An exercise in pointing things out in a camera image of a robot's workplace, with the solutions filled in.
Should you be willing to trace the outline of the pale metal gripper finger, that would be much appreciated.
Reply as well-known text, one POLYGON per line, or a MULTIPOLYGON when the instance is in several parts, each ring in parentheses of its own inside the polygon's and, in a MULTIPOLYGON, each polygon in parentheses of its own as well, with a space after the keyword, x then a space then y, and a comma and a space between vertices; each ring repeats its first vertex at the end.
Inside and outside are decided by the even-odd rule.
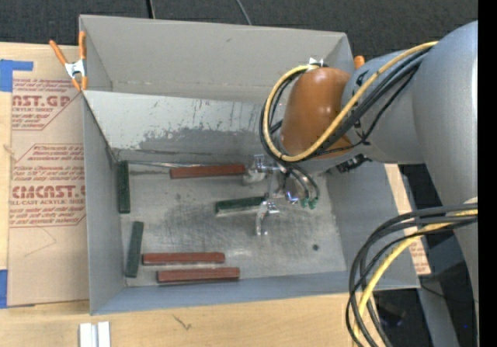
POLYGON ((257 210, 255 216, 255 234, 257 236, 263 236, 267 234, 265 229, 265 222, 270 216, 278 214, 280 211, 273 201, 263 200, 257 210))
POLYGON ((242 185, 261 182, 272 171, 271 162, 265 155, 255 155, 252 164, 247 167, 242 176, 242 185))

